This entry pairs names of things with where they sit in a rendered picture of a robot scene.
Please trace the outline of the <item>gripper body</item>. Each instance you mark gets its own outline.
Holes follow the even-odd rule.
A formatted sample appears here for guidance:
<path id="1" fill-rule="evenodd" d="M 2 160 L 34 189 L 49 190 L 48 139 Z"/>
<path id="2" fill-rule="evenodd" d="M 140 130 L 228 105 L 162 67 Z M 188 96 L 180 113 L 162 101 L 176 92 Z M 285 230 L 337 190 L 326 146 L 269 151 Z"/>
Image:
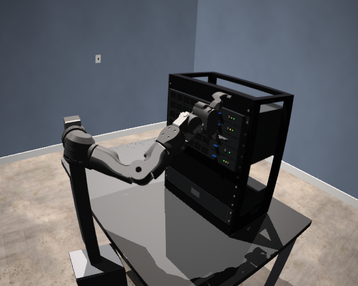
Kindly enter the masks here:
<path id="1" fill-rule="evenodd" d="M 202 119 L 203 128 L 201 129 L 201 133 L 209 136 L 216 133 L 219 121 L 219 112 L 212 109 L 213 108 L 209 107 L 208 104 L 198 101 L 191 112 Z"/>

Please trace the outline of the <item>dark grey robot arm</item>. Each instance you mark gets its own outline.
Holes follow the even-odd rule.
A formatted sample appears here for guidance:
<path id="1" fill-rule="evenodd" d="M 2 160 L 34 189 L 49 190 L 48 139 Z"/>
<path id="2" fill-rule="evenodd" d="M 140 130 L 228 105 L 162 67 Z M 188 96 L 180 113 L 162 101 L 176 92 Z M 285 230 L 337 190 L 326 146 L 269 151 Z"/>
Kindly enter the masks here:
<path id="1" fill-rule="evenodd" d="M 156 142 L 144 153 L 144 160 L 123 164 L 115 151 L 95 144 L 92 136 L 81 126 L 80 120 L 69 121 L 65 122 L 61 138 L 63 158 L 72 166 L 93 169 L 126 183 L 144 186 L 163 173 L 173 157 L 187 148 L 187 142 L 196 133 L 202 132 L 202 127 L 200 117 L 188 112 L 180 113 L 172 125 L 161 130 Z M 183 130 L 188 133 L 185 135 Z"/>

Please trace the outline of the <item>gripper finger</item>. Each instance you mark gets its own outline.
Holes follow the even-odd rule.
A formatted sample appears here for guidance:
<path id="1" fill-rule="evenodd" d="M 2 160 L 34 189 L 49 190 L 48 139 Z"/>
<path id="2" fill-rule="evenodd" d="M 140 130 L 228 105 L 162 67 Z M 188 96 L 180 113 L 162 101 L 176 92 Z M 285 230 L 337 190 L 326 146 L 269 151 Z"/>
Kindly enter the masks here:
<path id="1" fill-rule="evenodd" d="M 222 98 L 228 98 L 231 99 L 232 96 L 222 93 L 222 92 L 216 92 L 212 95 L 214 101 L 212 101 L 212 103 L 210 103 L 209 107 L 212 107 L 212 110 L 217 110 L 220 111 L 220 109 L 222 108 L 223 102 L 222 102 Z"/>
<path id="2" fill-rule="evenodd" d="M 212 135 L 212 136 L 207 135 L 207 136 L 208 136 L 208 138 L 210 138 L 210 139 L 212 139 L 212 140 L 214 140 L 214 141 L 221 141 L 221 140 L 227 141 L 226 138 L 220 136 L 220 135 L 217 133 L 217 131 L 216 131 L 216 133 L 215 133 L 214 135 Z M 219 136 L 219 137 L 218 137 L 218 136 Z"/>

